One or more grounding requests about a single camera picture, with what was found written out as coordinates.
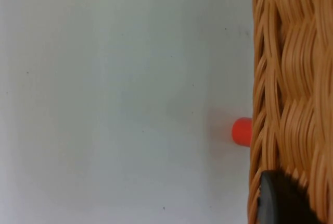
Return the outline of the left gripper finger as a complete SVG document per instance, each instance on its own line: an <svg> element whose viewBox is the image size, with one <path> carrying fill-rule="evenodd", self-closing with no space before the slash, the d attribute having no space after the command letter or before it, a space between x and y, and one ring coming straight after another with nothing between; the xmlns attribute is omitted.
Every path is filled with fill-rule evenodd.
<svg viewBox="0 0 333 224"><path fill-rule="evenodd" d="M311 210L306 190L281 171L266 170L261 174L257 218L262 224L321 223Z"/></svg>

